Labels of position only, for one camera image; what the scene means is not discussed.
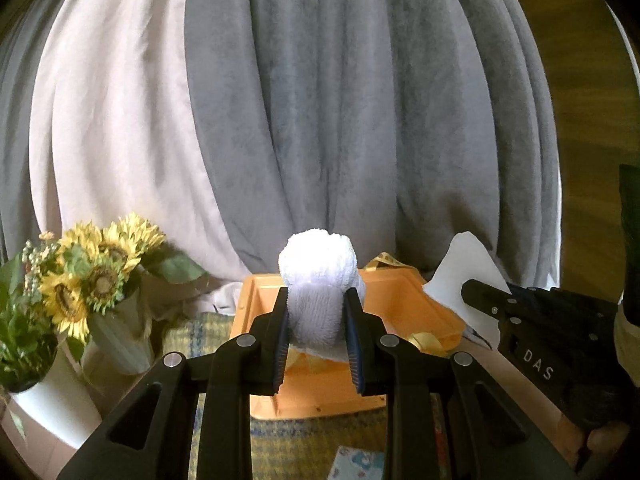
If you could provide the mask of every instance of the rivet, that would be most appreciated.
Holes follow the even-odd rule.
[[[243,348],[247,348],[255,343],[255,337],[251,334],[242,334],[236,339],[236,344]]]
[[[458,352],[453,356],[453,360],[460,366],[469,366],[474,361],[471,355],[466,352]]]
[[[164,366],[173,368],[174,366],[177,366],[182,362],[182,356],[178,354],[178,352],[171,352],[170,354],[164,356],[162,362],[164,363]]]
[[[380,338],[380,344],[388,348],[398,346],[399,343],[400,343],[400,339],[398,338],[397,335],[385,334]]]

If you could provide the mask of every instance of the black device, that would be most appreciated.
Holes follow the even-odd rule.
[[[498,351],[582,430],[628,422],[635,388],[616,356],[618,306],[558,288],[509,288],[462,286],[466,304],[498,320]]]
[[[214,354],[164,356],[113,410],[58,480],[181,480],[188,475],[198,394],[207,393],[198,480],[252,478],[249,395],[272,396],[287,355],[287,289],[248,334]],[[466,352],[421,353],[344,296],[353,382],[364,396],[386,395],[385,480],[569,480],[576,476],[552,444]],[[436,432],[433,399],[443,408]]]

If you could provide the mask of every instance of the orange tray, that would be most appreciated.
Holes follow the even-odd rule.
[[[431,332],[446,350],[462,338],[465,323],[422,291],[425,283],[412,268],[361,270],[367,285],[364,310],[380,316],[388,332],[402,338]],[[284,286],[279,274],[254,274],[243,285],[230,338],[249,332],[255,317],[273,310]],[[337,363],[289,350],[280,391],[274,397],[251,396],[255,418],[307,418],[373,410],[385,405],[384,396],[361,397],[351,382],[347,363]]]

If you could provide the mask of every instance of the white vase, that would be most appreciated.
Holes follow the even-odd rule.
[[[68,446],[78,449],[102,419],[62,350],[35,386],[12,399],[24,412]]]

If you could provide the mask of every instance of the white cloth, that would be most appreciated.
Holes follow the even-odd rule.
[[[202,312],[217,312],[223,316],[235,316],[241,290],[241,282],[227,283],[209,294],[185,300],[182,304],[182,312],[188,317],[194,317]]]
[[[458,314],[466,324],[476,330],[495,350],[500,342],[498,321],[484,312],[468,306],[462,300],[462,285],[468,280],[478,280],[510,294],[500,270],[495,266],[484,245],[470,232],[453,237],[442,263],[433,278],[422,286],[430,298]],[[481,340],[472,333],[465,336],[479,344]]]
[[[31,191],[41,229],[158,224],[222,285],[248,270],[222,223],[193,123],[185,0],[66,0],[36,76]]]
[[[293,235],[278,260],[289,289],[289,336],[293,346],[320,357],[346,361],[342,302],[354,286],[364,302],[365,284],[347,236],[311,229]]]

